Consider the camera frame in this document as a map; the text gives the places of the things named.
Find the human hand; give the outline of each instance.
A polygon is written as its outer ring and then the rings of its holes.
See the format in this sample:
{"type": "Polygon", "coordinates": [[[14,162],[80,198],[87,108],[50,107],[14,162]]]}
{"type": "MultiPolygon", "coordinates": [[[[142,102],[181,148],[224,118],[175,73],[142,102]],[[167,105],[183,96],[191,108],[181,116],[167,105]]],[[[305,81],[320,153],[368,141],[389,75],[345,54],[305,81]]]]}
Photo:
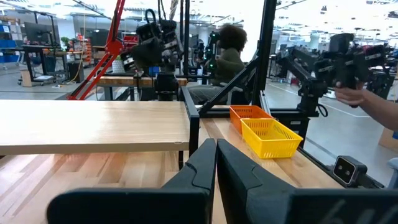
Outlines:
{"type": "Polygon", "coordinates": [[[347,87],[341,88],[341,82],[337,82],[334,87],[336,99],[350,106],[358,106],[365,100],[363,86],[364,83],[357,83],[356,90],[353,90],[347,87]]]}

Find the person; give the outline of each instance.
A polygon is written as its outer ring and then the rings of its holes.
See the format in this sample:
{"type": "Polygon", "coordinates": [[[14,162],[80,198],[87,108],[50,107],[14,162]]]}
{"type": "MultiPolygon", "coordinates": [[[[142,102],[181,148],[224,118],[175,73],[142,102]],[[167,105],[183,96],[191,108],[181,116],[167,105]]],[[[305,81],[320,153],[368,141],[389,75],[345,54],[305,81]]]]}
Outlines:
{"type": "MultiPolygon", "coordinates": [[[[219,47],[224,51],[216,60],[217,68],[215,77],[210,80],[210,85],[189,86],[188,91],[196,105],[212,99],[223,88],[221,83],[228,83],[239,73],[244,64],[240,53],[247,41],[247,34],[241,28],[232,25],[223,26],[220,30],[219,47]]],[[[225,104],[228,96],[224,96],[219,104],[225,104]]]]}
{"type": "Polygon", "coordinates": [[[384,127],[398,131],[398,104],[387,101],[363,88],[364,83],[357,83],[356,89],[341,88],[336,84],[336,99],[351,106],[360,106],[370,117],[384,127]]]}

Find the curly hair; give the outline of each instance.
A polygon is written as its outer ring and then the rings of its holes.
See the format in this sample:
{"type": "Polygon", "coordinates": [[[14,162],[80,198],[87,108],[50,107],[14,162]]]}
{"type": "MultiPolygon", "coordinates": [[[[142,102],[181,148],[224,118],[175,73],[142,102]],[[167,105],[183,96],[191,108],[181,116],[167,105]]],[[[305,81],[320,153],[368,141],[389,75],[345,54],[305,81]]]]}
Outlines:
{"type": "Polygon", "coordinates": [[[246,41],[248,41],[248,35],[242,28],[228,24],[220,30],[220,47],[222,49],[235,48],[241,52],[246,41]]]}

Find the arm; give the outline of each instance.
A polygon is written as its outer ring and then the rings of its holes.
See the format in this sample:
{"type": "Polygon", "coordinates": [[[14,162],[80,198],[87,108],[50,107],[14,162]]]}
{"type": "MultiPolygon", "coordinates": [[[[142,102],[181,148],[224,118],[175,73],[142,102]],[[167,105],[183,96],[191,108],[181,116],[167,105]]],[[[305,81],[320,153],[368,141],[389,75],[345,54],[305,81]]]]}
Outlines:
{"type": "Polygon", "coordinates": [[[364,101],[360,107],[384,127],[398,130],[398,104],[387,101],[376,94],[363,90],[364,101]]]}
{"type": "Polygon", "coordinates": [[[363,89],[335,88],[338,101],[347,105],[359,105],[368,115],[384,127],[398,131],[398,104],[387,101],[376,94],[363,89]]]}

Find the plastic basket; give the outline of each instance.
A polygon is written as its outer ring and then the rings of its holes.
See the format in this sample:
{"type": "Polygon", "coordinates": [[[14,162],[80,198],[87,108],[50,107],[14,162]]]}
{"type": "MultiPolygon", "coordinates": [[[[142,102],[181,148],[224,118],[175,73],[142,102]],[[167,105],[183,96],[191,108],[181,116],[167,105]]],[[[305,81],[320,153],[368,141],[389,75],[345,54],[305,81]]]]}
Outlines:
{"type": "Polygon", "coordinates": [[[241,118],[273,118],[260,107],[248,105],[229,106],[229,115],[232,124],[240,134],[242,134],[241,118]]]}
{"type": "Polygon", "coordinates": [[[242,119],[243,139],[261,159],[292,157],[303,140],[275,119],[242,119]]]}

